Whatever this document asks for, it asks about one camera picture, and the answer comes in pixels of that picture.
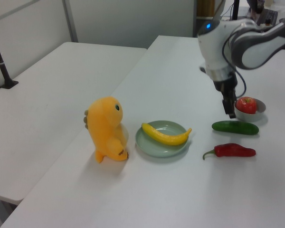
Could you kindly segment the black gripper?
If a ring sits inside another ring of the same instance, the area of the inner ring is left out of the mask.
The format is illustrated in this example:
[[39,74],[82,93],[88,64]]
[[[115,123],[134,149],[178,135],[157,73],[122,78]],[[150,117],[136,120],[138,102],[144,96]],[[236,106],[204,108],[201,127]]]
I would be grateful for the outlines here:
[[214,81],[215,89],[223,95],[223,107],[230,119],[236,118],[234,101],[236,100],[235,87],[238,84],[236,76],[231,76],[223,81]]

